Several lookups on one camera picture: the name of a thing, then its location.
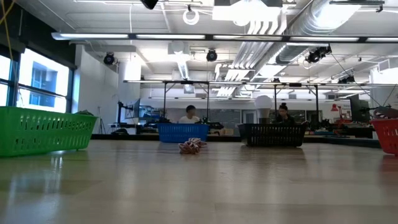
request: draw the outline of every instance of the blue basket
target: blue basket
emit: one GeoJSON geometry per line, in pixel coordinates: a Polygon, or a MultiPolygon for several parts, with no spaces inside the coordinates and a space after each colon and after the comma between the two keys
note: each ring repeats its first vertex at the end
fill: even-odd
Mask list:
{"type": "Polygon", "coordinates": [[[209,126],[207,124],[158,124],[161,142],[184,143],[189,138],[207,140],[209,126]]]}

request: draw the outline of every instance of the black basket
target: black basket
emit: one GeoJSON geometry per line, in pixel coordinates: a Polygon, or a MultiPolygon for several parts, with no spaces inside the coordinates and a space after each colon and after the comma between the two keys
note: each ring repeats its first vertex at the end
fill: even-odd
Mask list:
{"type": "Polygon", "coordinates": [[[303,144],[306,125],[240,124],[242,142],[248,146],[290,146],[303,144]]]}

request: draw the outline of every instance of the white lamp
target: white lamp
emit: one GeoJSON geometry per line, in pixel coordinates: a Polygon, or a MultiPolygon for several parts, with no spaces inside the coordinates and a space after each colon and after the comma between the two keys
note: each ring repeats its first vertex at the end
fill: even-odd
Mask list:
{"type": "Polygon", "coordinates": [[[272,100],[266,95],[258,96],[254,100],[254,106],[257,110],[257,117],[261,124],[269,123],[269,111],[272,108],[272,100]]]}

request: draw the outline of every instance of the green basket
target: green basket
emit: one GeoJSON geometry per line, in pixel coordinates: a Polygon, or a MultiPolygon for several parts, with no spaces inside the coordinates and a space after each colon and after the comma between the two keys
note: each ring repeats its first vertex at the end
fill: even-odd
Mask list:
{"type": "Polygon", "coordinates": [[[0,107],[0,157],[84,149],[97,117],[0,107]]]}

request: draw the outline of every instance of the woman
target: woman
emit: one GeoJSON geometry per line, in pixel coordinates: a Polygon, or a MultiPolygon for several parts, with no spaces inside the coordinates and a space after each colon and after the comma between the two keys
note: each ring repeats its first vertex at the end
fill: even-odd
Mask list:
{"type": "Polygon", "coordinates": [[[295,124],[294,118],[291,117],[287,112],[286,103],[282,103],[279,106],[279,114],[276,117],[276,123],[280,124],[295,124]]]}

